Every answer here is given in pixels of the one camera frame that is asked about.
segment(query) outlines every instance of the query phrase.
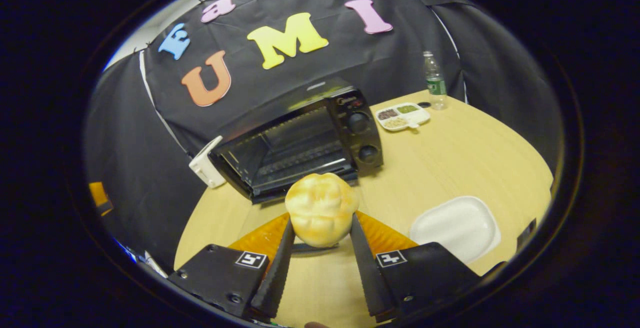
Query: orange letter u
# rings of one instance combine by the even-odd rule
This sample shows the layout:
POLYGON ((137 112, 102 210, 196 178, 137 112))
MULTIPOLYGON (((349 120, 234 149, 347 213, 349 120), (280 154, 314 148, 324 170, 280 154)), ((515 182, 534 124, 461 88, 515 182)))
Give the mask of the orange letter u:
POLYGON ((224 54, 224 51, 218 51, 205 61, 205 64, 210 65, 217 76, 217 86, 214 89, 208 90, 204 86, 199 75, 202 71, 201 67, 192 69, 182 78, 182 84, 187 86, 189 94, 196 105, 201 107, 213 105, 229 91, 231 76, 223 59, 224 54))

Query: white paper plate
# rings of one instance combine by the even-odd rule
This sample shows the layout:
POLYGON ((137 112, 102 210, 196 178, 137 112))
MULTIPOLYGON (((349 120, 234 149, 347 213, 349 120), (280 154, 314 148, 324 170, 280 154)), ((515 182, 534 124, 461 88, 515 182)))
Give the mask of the white paper plate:
POLYGON ((400 130, 404 130, 407 127, 418 128, 419 125, 428 121, 430 117, 431 116, 429 115, 429 112, 427 112, 425 109, 416 105, 415 103, 409 103, 409 102, 400 103, 400 105, 393 105, 384 109, 377 110, 375 112, 375 119, 377 119, 378 123, 382 127, 384 127, 385 130, 390 130, 390 131, 400 131, 400 130), (416 110, 412 110, 411 112, 407 112, 407 113, 402 113, 398 111, 398 107, 403 107, 403 106, 412 106, 412 107, 415 107, 416 110), (381 112, 386 110, 393 111, 397 116, 380 119, 378 115, 381 112), (404 121, 406 121, 406 124, 394 126, 394 127, 390 126, 389 123, 391 121, 394 121, 395 119, 404 119, 404 121))
POLYGON ((413 222, 409 237, 418 244, 438 242, 465 264, 486 255, 501 240, 491 210, 474 196, 457 197, 427 210, 413 222))

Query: water bottle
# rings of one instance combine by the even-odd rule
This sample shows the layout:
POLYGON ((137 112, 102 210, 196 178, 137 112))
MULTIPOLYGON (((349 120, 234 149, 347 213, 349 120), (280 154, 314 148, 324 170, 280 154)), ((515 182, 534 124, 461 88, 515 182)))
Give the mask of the water bottle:
POLYGON ((424 71, 429 88, 431 106, 436 110, 447 107, 447 87, 444 76, 431 51, 424 51, 424 71))

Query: green bottle label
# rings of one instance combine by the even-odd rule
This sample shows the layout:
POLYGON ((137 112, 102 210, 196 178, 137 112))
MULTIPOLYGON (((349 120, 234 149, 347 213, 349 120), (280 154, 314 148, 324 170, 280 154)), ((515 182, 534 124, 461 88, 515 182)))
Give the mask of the green bottle label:
POLYGON ((447 87, 444 84, 444 80, 427 80, 427 87, 429 87, 429 92, 431 94, 446 94, 447 87))

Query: foam letter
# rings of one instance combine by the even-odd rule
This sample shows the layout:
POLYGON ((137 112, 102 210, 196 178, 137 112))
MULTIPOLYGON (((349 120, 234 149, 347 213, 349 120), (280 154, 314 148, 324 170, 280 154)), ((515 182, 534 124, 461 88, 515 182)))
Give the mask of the foam letter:
POLYGON ((185 24, 178 23, 172 30, 169 32, 169 36, 167 36, 164 41, 158 47, 158 52, 167 51, 173 53, 173 59, 179 59, 182 54, 189 46, 190 39, 183 38, 187 37, 187 31, 181 30, 185 24))
POLYGON ((207 90, 204 83, 202 83, 202 78, 199 75, 202 71, 201 67, 192 69, 182 78, 182 84, 187 86, 189 94, 196 105, 201 107, 210 106, 220 98, 223 98, 229 91, 231 76, 223 59, 224 54, 224 51, 218 51, 205 61, 205 64, 210 65, 217 76, 217 86, 214 89, 207 90))
POLYGON ((200 19, 204 23, 213 21, 221 14, 227 14, 236 7, 231 0, 217 0, 208 5, 203 11, 202 18, 200 19))
POLYGON ((368 34, 387 32, 394 28, 389 23, 382 21, 382 18, 372 6, 372 0, 353 0, 346 2, 344 5, 358 12, 365 24, 364 32, 368 34))
POLYGON ((323 48, 329 41, 320 37, 311 24, 311 14, 308 12, 297 13, 286 19, 284 33, 269 26, 256 28, 247 35, 258 44, 258 48, 264 57, 262 64, 264 69, 270 69, 284 62, 284 56, 278 55, 275 48, 286 53, 288 57, 295 57, 296 46, 300 40, 300 52, 311 52, 323 48))

